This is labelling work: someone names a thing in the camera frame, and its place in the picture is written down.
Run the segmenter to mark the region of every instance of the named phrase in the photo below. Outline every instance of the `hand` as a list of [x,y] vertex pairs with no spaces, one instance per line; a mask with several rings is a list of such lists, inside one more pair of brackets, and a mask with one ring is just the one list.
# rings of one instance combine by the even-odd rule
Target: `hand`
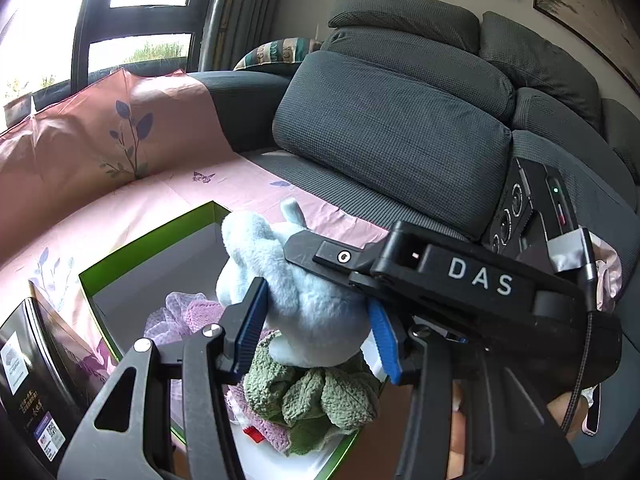
[[[456,383],[453,384],[453,398],[454,406],[459,406],[462,401],[462,390]],[[564,414],[569,406],[569,400],[571,394],[562,394],[555,400],[552,400],[546,406],[551,416],[558,423],[558,426],[562,424]],[[571,422],[566,437],[569,441],[573,440],[582,427],[582,422],[587,416],[589,405],[587,399],[580,396],[578,401],[578,407],[575,410],[574,420]],[[451,440],[449,444],[449,466],[447,467],[447,480],[462,476],[465,469],[465,431],[466,431],[466,418],[463,413],[454,411],[451,414]]]

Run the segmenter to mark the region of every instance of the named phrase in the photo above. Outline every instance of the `framed painting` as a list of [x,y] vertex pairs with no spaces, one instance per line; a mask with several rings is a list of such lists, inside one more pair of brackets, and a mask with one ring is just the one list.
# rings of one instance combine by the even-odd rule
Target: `framed painting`
[[534,6],[590,44],[640,95],[640,37],[616,0],[535,0]]

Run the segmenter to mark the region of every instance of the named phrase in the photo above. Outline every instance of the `black handheld device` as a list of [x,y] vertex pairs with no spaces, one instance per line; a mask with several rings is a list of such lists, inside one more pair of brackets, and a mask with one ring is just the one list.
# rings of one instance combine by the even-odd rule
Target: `black handheld device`
[[[558,172],[515,159],[490,235],[505,234],[508,207],[518,214],[495,251],[407,222],[362,249],[306,230],[284,245],[289,263],[369,298],[385,371],[414,386],[398,480],[445,478],[453,380],[462,385],[467,421],[463,479],[582,477],[563,431],[580,389],[618,368],[620,322],[594,307],[590,235],[575,224]],[[220,325],[183,342],[156,348],[139,340],[82,420],[58,479],[175,479],[168,382],[178,378],[191,477],[243,479],[221,388],[248,369],[266,289],[257,278]],[[546,404],[566,391],[572,401],[561,429]],[[88,463],[91,449],[104,452]]]

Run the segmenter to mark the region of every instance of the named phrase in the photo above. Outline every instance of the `green towel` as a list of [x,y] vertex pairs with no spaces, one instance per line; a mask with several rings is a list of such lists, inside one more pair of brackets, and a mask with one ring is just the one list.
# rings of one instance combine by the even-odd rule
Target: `green towel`
[[331,368],[297,368],[274,361],[269,343],[258,343],[244,394],[249,407],[265,420],[287,428],[290,452],[319,449],[335,434],[349,434],[375,420],[380,410],[380,382],[362,352]]

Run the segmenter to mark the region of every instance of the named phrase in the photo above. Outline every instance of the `light blue plush toy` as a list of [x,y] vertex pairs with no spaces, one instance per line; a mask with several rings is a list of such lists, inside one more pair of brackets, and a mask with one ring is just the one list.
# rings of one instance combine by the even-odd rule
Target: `light blue plush toy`
[[229,260],[216,286],[218,301],[239,303],[255,277],[265,278],[267,328],[282,333],[269,345],[274,361],[303,368],[337,366],[356,355],[369,334],[366,299],[285,260],[284,243],[306,229],[306,221],[295,199],[280,208],[286,221],[273,225],[248,211],[226,216],[222,237]]

